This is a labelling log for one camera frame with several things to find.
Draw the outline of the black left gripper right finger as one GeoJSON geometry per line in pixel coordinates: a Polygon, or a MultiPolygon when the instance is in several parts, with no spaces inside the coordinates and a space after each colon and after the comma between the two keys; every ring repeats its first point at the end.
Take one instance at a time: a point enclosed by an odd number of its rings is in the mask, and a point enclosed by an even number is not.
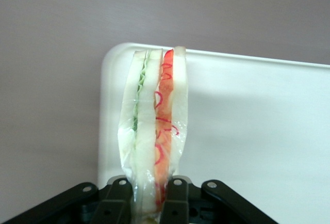
{"type": "Polygon", "coordinates": [[[167,185],[160,223],[275,223],[275,220],[218,180],[201,187],[174,176],[167,185]]]}

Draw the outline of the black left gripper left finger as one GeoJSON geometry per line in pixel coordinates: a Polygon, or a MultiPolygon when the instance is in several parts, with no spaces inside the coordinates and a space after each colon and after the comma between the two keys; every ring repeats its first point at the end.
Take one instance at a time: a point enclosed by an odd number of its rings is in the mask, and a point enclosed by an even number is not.
{"type": "Polygon", "coordinates": [[[133,191],[126,178],[99,189],[80,183],[5,223],[130,223],[133,191]]]}

